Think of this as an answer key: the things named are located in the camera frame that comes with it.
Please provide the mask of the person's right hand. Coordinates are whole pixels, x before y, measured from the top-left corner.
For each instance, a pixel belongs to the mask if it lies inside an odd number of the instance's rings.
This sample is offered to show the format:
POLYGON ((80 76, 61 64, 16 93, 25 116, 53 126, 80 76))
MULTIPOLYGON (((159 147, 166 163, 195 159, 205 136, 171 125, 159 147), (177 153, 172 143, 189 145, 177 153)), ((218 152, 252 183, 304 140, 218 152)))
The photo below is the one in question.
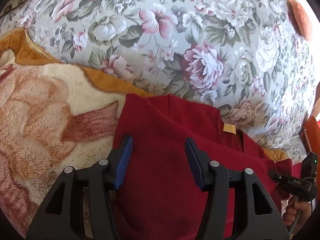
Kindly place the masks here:
POLYGON ((288 206, 283 214, 283 221, 286 226, 291 226, 300 212, 300 218, 296 225, 296 229, 299 230, 310 217, 312 208, 309 202, 296 201, 296 199, 296 197, 289 199, 288 206))

